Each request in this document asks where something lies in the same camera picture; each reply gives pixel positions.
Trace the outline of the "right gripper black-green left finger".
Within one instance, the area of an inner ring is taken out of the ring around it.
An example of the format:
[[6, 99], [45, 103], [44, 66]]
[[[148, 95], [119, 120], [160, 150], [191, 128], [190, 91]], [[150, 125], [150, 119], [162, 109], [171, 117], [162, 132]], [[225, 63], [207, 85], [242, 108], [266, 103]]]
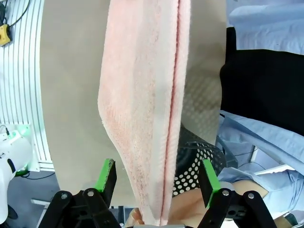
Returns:
[[117, 180], [115, 161], [106, 159], [93, 188], [57, 192], [50, 202], [40, 228], [119, 228], [121, 225], [110, 211]]

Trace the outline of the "person's left hand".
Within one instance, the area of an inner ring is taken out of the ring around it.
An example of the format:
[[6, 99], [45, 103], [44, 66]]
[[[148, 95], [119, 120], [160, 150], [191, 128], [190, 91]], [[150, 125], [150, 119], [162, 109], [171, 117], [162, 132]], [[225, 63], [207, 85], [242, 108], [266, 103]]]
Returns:
[[167, 224], [196, 228], [206, 211], [201, 190], [189, 190], [172, 198]]

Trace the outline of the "right gripper black-green right finger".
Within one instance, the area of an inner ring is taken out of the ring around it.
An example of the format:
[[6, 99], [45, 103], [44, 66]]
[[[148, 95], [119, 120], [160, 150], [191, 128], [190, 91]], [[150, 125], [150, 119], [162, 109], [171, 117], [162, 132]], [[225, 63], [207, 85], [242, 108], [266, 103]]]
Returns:
[[251, 190], [243, 195], [221, 187], [209, 160], [199, 167], [198, 180], [207, 212], [199, 228], [219, 228], [225, 219], [232, 219], [239, 228], [275, 228], [262, 197]]

